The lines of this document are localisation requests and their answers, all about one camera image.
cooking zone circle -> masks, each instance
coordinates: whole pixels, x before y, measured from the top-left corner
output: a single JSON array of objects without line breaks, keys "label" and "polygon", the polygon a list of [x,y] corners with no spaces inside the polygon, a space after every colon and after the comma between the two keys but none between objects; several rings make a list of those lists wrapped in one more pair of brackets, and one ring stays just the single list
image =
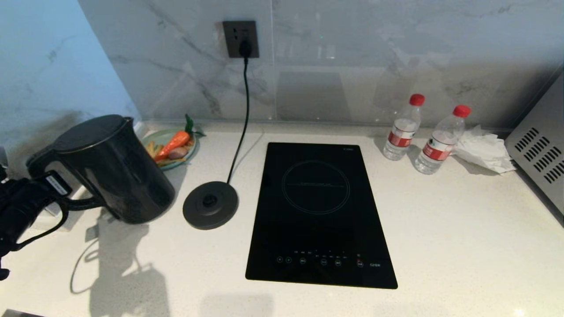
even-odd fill
[{"label": "cooking zone circle", "polygon": [[322,161],[303,161],[282,177],[282,192],[296,209],[309,214],[328,214],[343,207],[350,196],[349,180],[335,166]]}]

marble wall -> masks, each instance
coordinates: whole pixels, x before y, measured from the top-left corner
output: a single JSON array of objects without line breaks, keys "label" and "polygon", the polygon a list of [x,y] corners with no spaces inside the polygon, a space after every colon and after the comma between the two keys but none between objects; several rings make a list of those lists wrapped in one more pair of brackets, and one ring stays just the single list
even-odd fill
[{"label": "marble wall", "polygon": [[13,177],[84,120],[140,114],[76,0],[2,1],[0,146]]},{"label": "marble wall", "polygon": [[145,119],[244,117],[243,61],[221,22],[256,20],[251,118],[423,125],[472,107],[511,127],[562,65],[562,0],[78,0]]}]

white countertop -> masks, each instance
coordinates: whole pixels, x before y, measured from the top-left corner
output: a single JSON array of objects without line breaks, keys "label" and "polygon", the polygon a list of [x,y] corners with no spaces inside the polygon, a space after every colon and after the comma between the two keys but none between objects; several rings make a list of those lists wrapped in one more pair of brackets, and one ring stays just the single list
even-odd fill
[{"label": "white countertop", "polygon": [[[2,264],[12,272],[0,282],[0,312],[564,316],[564,228],[517,173],[493,175],[450,157],[427,176],[408,157],[385,159],[367,137],[250,133],[232,180],[240,199],[237,213],[215,230],[192,228],[182,216],[184,198],[205,182],[227,179],[239,138],[239,133],[209,133],[190,165],[167,171],[180,188],[178,198],[153,222],[129,226],[100,220],[100,241],[85,242],[100,214],[88,210],[71,232],[56,232],[7,255]],[[398,289],[245,279],[268,142],[360,145]],[[82,257],[77,264],[92,243],[88,261]]]}]

kettle handle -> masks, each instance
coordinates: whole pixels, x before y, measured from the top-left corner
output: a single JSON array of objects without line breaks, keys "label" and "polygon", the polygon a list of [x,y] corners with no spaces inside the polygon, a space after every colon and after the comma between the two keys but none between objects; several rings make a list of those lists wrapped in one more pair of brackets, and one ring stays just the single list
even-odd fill
[{"label": "kettle handle", "polygon": [[[31,178],[38,178],[45,174],[47,165],[55,161],[60,162],[59,156],[52,146],[47,146],[31,156],[25,165],[28,168],[29,176],[31,176]],[[69,210],[85,210],[102,206],[95,195],[86,199],[73,200],[67,197],[62,197],[62,199],[67,204]]]}]

bottle label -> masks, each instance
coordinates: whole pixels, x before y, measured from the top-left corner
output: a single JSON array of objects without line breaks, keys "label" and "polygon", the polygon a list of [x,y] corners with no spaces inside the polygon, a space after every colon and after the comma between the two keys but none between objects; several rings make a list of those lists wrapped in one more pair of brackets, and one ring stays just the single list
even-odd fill
[{"label": "bottle label", "polygon": [[451,154],[454,147],[452,144],[445,144],[437,141],[435,138],[430,138],[423,148],[423,154],[435,161],[444,161]]},{"label": "bottle label", "polygon": [[415,135],[415,131],[407,132],[398,129],[395,125],[391,128],[388,141],[397,147],[408,147],[411,144],[411,139]]}]

